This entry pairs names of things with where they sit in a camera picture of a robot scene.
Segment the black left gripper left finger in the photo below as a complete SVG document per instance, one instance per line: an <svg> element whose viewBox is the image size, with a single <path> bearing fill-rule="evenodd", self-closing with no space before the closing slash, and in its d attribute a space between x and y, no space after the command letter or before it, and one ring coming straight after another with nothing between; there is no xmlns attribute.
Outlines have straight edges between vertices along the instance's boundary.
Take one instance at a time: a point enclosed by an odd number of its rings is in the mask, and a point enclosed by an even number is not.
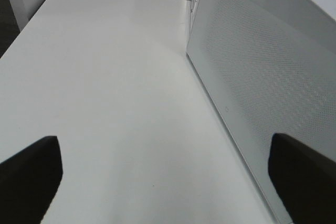
<svg viewBox="0 0 336 224"><path fill-rule="evenodd" d="M1 162L1 223L41 223L62 176L56 136L45 136Z"/></svg>

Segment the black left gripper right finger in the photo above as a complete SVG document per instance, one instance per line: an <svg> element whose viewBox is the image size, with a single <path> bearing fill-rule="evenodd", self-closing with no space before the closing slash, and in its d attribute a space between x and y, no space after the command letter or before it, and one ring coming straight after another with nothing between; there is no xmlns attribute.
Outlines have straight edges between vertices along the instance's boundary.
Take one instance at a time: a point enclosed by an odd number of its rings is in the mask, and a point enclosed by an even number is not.
<svg viewBox="0 0 336 224"><path fill-rule="evenodd" d="M335 162L285 133L271 139L268 175L294 223L335 223Z"/></svg>

